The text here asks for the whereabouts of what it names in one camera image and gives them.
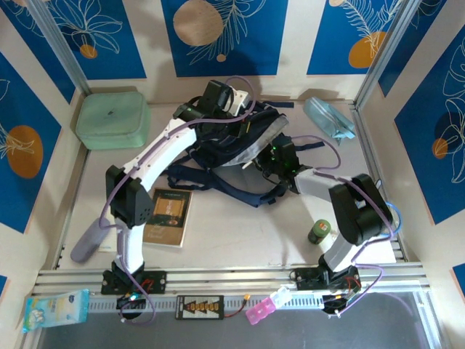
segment mint green container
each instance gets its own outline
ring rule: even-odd
[[[147,141],[150,119],[139,92],[96,93],[84,99],[76,134],[92,151],[137,148]]]

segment wet wipes package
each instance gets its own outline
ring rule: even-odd
[[[54,327],[85,322],[88,307],[88,289],[48,298],[28,298],[23,332],[29,332],[39,327]]]

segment book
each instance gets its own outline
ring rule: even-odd
[[[153,216],[145,224],[143,241],[149,244],[182,247],[192,192],[156,188]]]

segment white tabletop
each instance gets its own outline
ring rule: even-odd
[[[343,102],[333,104],[347,118],[352,116]],[[151,108],[152,123],[149,140],[154,139],[166,126],[178,105],[157,105]],[[323,133],[309,120],[302,104],[294,109],[280,110],[289,118],[286,135],[319,135]],[[96,252],[86,263],[77,264],[70,258],[76,242],[90,224],[100,215],[105,203],[105,172],[115,164],[121,167],[142,149],[92,151],[86,162],[76,204],[73,208],[65,246],[60,260],[61,269],[109,268],[114,252]],[[357,138],[344,140],[338,151],[342,166],[338,175],[355,176],[368,173],[363,152]],[[330,166],[336,157],[328,147],[299,153],[301,163],[313,167]],[[245,170],[227,167],[217,173],[239,188],[255,193],[265,192],[272,184],[266,182],[252,166]],[[166,178],[157,180],[156,187],[167,188]],[[333,233],[318,246],[307,240],[314,221],[326,219]],[[335,238],[337,224],[330,203],[321,199],[287,193],[273,205],[253,208],[216,190],[195,191],[187,220],[182,248],[144,245],[147,268],[263,268],[277,265],[315,264]],[[389,242],[368,247],[359,262],[391,263],[395,256]]]

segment small green bottle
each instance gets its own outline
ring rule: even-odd
[[[312,230],[308,233],[308,239],[312,244],[318,245],[331,231],[331,224],[327,220],[317,220]]]

